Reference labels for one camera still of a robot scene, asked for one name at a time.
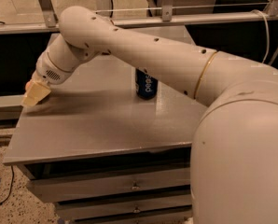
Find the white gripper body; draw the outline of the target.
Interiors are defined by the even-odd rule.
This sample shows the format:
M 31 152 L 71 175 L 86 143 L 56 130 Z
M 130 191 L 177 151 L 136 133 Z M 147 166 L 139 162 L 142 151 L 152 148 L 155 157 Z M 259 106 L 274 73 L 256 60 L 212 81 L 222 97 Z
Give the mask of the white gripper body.
M 64 83 L 74 71 L 74 59 L 71 55 L 54 54 L 44 51 L 38 58 L 32 80 L 43 84 L 59 85 Z

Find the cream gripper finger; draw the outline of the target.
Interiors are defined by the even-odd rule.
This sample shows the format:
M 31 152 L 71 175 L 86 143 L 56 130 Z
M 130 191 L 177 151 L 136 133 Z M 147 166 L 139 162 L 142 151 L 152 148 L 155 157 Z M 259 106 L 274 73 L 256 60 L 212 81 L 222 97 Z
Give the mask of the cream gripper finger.
M 44 100 L 51 93 L 49 86 L 45 84 L 31 80 L 31 85 L 23 95 L 21 105 L 22 106 L 35 106 L 42 100 Z

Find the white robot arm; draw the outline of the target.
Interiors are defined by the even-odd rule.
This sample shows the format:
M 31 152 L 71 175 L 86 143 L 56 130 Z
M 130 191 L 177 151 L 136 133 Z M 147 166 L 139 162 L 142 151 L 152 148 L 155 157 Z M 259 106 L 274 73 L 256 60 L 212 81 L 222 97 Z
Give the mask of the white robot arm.
M 194 224 L 278 224 L 278 70 L 223 51 L 118 28 L 69 7 L 40 55 L 22 103 L 107 52 L 206 106 L 193 136 Z

